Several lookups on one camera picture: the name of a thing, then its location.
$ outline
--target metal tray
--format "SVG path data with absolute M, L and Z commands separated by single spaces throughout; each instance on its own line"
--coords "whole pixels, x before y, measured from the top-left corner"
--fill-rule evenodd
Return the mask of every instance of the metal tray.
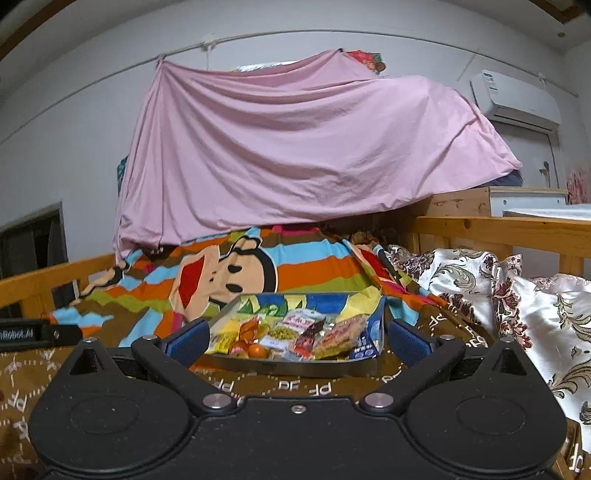
M 233 310 L 237 305 L 241 304 L 245 297 L 256 297 L 259 304 L 265 305 L 268 303 L 276 303 L 279 298 L 297 295 L 306 296 L 306 307 L 315 308 L 321 313 L 340 313 L 328 312 L 326 308 L 329 307 L 331 301 L 341 305 L 345 305 L 347 298 L 358 292 L 343 292 L 343 293 L 298 293 L 298 294 L 277 294 L 277 293 L 259 293 L 259 294 L 243 294 L 232 300 L 226 305 L 215 317 L 208 320 L 209 327 L 214 328 L 214 325 L 222 320 Z M 312 378 L 336 378 L 336 377 L 370 377 L 378 374 L 378 357 L 384 349 L 385 335 L 384 335 L 384 314 L 386 302 L 385 297 L 379 301 L 378 307 L 370 315 L 368 324 L 379 322 L 379 345 L 376 345 L 378 354 L 372 357 L 344 360 L 344 361 L 312 361 L 312 362 L 289 362 L 285 360 L 268 360 L 258 358 L 237 358 L 229 355 L 211 354 L 203 355 L 200 359 L 200 364 L 208 367 L 223 368 L 225 370 L 241 371 L 241 372 L 256 372 L 258 374 L 267 375 L 293 375 L 295 377 L 312 377 Z

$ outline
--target metal screw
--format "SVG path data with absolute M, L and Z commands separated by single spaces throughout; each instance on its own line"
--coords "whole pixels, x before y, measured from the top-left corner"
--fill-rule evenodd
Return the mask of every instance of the metal screw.
M 221 410 L 232 403 L 232 398 L 224 393 L 210 393 L 203 397 L 203 405 L 213 410 Z
M 374 392 L 365 396 L 365 403 L 373 408 L 386 408 L 394 403 L 392 395 L 387 393 Z
M 293 405 L 291 408 L 291 411 L 297 415 L 299 415 L 300 413 L 304 413 L 306 410 L 308 409 L 305 405 Z

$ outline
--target pink bed sheet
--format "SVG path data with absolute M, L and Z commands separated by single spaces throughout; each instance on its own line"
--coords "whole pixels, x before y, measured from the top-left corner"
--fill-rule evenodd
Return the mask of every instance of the pink bed sheet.
M 142 107 L 114 247 L 395 209 L 521 163 L 478 108 L 339 50 L 254 72 L 163 61 Z

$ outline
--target wooden bed frame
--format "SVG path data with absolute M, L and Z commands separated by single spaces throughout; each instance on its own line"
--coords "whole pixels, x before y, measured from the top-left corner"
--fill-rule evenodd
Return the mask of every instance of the wooden bed frame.
M 419 234 L 434 235 L 438 248 L 448 248 L 452 238 L 485 242 L 495 252 L 511 254 L 513 247 L 535 248 L 560 254 L 560 273 L 583 276 L 583 262 L 591 258 L 591 222 L 576 220 L 434 217 L 398 218 L 393 225 L 401 243 L 421 252 Z M 51 289 L 76 281 L 82 291 L 89 276 L 114 265 L 114 255 L 103 255 L 43 268 L 0 281 L 0 308 L 19 302 L 24 317 L 35 318 L 55 310 Z

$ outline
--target floral pillow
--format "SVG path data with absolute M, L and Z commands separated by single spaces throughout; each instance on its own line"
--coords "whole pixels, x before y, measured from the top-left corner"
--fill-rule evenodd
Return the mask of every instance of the floral pillow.
M 591 283 L 571 275 L 527 280 L 521 259 L 493 266 L 500 336 L 512 336 L 547 381 L 564 413 L 581 423 L 591 449 Z
M 452 310 L 460 310 L 497 338 L 491 303 L 492 267 L 497 261 L 494 254 L 437 249 L 413 255 L 403 247 L 390 245 L 386 256 L 394 268 L 445 299 Z

